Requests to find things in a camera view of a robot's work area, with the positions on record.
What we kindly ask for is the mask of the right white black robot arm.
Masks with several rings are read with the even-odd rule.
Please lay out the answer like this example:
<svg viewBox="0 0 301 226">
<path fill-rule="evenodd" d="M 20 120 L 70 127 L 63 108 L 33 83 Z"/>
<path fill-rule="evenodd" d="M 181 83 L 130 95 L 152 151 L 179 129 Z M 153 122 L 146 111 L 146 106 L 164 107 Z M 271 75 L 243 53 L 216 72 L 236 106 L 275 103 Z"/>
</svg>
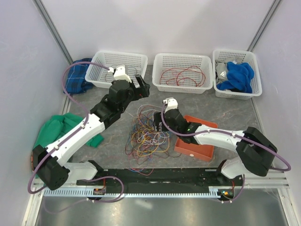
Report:
<svg viewBox="0 0 301 226">
<path fill-rule="evenodd" d="M 172 132 L 186 144 L 211 145 L 236 152 L 238 156 L 224 160 L 215 174 L 216 182 L 223 186 L 248 172 L 266 176 L 277 153 L 277 148 L 254 127 L 239 131 L 211 128 L 187 121 L 178 109 L 155 113 L 154 129 Z"/>
</svg>

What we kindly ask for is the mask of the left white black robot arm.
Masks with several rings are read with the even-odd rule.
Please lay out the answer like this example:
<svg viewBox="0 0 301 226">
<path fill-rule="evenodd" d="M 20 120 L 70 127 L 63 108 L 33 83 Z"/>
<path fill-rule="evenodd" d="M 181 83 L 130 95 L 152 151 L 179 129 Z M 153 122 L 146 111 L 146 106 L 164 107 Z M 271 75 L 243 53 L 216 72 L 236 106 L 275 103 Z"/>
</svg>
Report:
<svg viewBox="0 0 301 226">
<path fill-rule="evenodd" d="M 124 77 L 115 79 L 108 93 L 96 104 L 90 113 L 72 130 L 46 147 L 38 145 L 32 150 L 32 166 L 34 173 L 43 181 L 46 188 L 60 188 L 72 172 L 79 169 L 76 180 L 88 180 L 93 185 L 103 181 L 103 173 L 91 162 L 66 164 L 87 141 L 102 133 L 126 110 L 132 101 L 150 95 L 150 85 L 140 75 L 136 75 L 139 86 Z"/>
</svg>

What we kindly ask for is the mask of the middle white plastic basket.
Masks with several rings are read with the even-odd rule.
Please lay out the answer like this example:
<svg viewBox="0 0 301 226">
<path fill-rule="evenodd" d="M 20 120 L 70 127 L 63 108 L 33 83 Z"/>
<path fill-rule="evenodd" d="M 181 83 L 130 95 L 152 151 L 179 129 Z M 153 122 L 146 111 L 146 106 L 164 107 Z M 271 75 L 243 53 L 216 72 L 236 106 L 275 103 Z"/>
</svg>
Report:
<svg viewBox="0 0 301 226">
<path fill-rule="evenodd" d="M 213 87 L 210 57 L 159 53 L 155 56 L 152 83 L 161 92 L 203 94 Z"/>
</svg>

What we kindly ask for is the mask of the orange plastic tray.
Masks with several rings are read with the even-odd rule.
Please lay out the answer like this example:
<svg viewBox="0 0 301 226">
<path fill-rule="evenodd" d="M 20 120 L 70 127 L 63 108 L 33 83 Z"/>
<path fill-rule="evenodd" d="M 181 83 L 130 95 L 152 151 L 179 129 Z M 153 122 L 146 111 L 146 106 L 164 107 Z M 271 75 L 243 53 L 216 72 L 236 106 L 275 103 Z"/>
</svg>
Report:
<svg viewBox="0 0 301 226">
<path fill-rule="evenodd" d="M 189 115 L 185 115 L 184 118 L 188 122 L 196 122 L 211 128 L 218 128 L 218 124 L 214 122 L 205 121 Z M 211 161 L 214 153 L 214 146 L 187 144 L 178 138 L 175 143 L 174 150 L 178 153 L 189 155 L 190 157 L 194 157 L 202 161 Z"/>
</svg>

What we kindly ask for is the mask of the blue plaid cloth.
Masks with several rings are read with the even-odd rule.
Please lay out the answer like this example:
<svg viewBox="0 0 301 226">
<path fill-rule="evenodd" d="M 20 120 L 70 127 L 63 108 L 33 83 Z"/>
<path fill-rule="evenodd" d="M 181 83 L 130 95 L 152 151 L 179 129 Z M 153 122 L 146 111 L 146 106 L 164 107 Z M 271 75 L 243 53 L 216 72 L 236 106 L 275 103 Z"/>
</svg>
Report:
<svg viewBox="0 0 301 226">
<path fill-rule="evenodd" d="M 79 64 L 73 66 L 69 72 L 65 83 L 65 89 L 69 94 L 81 94 L 93 87 L 93 84 L 85 80 L 85 75 L 89 64 Z"/>
</svg>

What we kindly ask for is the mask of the grey sock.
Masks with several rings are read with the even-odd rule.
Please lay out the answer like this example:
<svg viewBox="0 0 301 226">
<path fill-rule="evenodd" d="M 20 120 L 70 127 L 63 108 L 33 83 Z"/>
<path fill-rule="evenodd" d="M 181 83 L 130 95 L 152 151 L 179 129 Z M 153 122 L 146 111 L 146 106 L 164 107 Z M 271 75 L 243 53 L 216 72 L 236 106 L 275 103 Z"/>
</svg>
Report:
<svg viewBox="0 0 301 226">
<path fill-rule="evenodd" d="M 232 62 L 234 64 L 241 64 L 243 59 L 240 57 L 230 57 L 222 61 L 215 61 L 215 75 L 216 75 L 216 84 L 221 84 L 224 81 L 227 81 L 227 63 Z"/>
</svg>

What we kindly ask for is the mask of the green garment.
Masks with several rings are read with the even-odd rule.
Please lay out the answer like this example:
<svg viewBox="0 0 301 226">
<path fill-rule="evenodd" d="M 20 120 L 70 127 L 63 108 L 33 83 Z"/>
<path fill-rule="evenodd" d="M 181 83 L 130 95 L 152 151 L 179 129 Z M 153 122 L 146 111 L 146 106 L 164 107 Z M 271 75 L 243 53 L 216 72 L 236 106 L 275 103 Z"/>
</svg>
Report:
<svg viewBox="0 0 301 226">
<path fill-rule="evenodd" d="M 38 137 L 33 148 L 35 148 L 38 145 L 45 148 L 47 145 L 63 137 L 66 133 L 71 131 L 82 121 L 83 117 L 72 113 L 66 113 L 64 115 L 53 115 L 40 128 Z"/>
</svg>

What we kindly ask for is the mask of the blue fleece cloth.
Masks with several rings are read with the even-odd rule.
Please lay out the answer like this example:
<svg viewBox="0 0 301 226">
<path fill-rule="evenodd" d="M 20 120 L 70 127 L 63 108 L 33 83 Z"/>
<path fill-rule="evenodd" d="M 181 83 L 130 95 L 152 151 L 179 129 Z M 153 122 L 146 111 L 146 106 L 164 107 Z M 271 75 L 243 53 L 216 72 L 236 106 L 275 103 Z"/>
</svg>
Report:
<svg viewBox="0 0 301 226">
<path fill-rule="evenodd" d="M 254 78 L 254 70 L 248 63 L 234 64 L 227 63 L 227 81 L 216 85 L 219 90 L 230 90 L 234 92 L 249 93 L 253 92 L 251 80 Z"/>
</svg>

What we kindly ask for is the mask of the right white plastic basket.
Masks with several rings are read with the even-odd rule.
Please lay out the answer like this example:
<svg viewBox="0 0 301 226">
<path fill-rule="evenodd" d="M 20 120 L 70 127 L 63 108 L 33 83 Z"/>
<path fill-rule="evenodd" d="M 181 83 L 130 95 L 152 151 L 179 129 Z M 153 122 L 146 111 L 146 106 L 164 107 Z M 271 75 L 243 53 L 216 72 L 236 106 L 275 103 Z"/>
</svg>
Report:
<svg viewBox="0 0 301 226">
<path fill-rule="evenodd" d="M 217 97 L 248 100 L 262 94 L 257 59 L 250 51 L 214 50 L 213 73 Z"/>
</svg>

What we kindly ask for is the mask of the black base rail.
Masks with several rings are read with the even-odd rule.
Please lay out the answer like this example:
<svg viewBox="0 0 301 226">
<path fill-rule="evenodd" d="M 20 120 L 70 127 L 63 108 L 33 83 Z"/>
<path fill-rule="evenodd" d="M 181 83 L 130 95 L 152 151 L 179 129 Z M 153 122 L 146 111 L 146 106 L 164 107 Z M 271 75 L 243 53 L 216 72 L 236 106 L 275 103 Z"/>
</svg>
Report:
<svg viewBox="0 0 301 226">
<path fill-rule="evenodd" d="M 225 187 L 232 188 L 243 184 L 242 176 L 239 175 L 234 179 L 228 179 L 220 171 L 219 168 L 155 168 L 147 169 L 145 174 L 132 172 L 128 169 L 103 169 L 97 166 L 99 170 L 94 177 L 100 178 L 105 176 L 117 177 L 124 186 L 115 179 L 107 178 L 99 181 L 87 182 L 78 180 L 78 186 L 120 186 L 121 189 L 125 185 L 137 184 L 154 184 L 154 183 L 175 183 L 180 185 L 197 185 L 208 187 Z"/>
</svg>

